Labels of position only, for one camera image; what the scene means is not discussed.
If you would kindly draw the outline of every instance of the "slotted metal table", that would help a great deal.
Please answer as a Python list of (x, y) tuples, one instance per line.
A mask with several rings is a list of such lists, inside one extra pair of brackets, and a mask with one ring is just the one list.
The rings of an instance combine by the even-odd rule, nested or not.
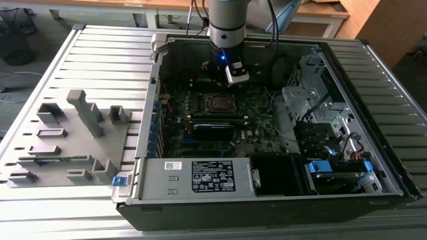
[[(69, 89), (82, 89), (88, 102), (96, 103), (100, 109), (121, 105), (132, 110), (120, 168), (132, 170), (150, 75), (150, 39), (157, 32), (184, 33), (181, 30), (93, 25), (70, 31), (0, 145), (1, 236), (14, 239), (217, 239), (333, 233), (340, 237), (340, 232), (375, 230), (377, 233), (427, 227), (427, 200), (423, 198), (397, 209), (376, 211), (343, 223), (140, 232), (114, 209), (109, 185), (8, 188), (9, 173), (20, 168), (16, 160), (24, 151), (21, 146), (33, 137), (37, 127), (37, 107), (50, 102), (66, 107)], [(269, 38), (261, 34), (252, 37)], [(357, 40), (280, 38), (328, 43), (413, 182), (425, 192), (425, 113), (371, 46)]]

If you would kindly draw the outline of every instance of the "circuit board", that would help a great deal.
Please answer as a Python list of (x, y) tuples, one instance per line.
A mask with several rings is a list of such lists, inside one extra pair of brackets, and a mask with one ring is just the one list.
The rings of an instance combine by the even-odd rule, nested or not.
[(206, 79), (165, 81), (160, 94), (164, 158), (233, 158), (280, 152), (270, 96), (254, 83), (220, 87)]

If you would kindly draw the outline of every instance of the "black wire mesh trash can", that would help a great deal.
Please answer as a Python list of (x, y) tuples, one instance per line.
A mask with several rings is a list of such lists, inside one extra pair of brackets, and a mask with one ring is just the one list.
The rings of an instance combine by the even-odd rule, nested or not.
[(25, 35), (37, 31), (22, 8), (0, 10), (0, 58), (10, 66), (28, 64), (36, 57)]

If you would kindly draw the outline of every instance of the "white label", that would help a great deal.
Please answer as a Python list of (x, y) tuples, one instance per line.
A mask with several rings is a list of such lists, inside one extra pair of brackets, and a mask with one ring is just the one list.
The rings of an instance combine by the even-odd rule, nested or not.
[(164, 170), (181, 170), (182, 162), (181, 161), (166, 161), (164, 162)]
[(124, 6), (125, 7), (138, 7), (138, 8), (141, 8), (142, 4), (125, 3)]

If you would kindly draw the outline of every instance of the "power supply label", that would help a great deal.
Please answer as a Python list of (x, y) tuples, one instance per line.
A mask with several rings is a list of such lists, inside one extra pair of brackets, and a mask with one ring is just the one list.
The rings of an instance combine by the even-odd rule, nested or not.
[(236, 191), (232, 161), (193, 161), (190, 173), (194, 193)]

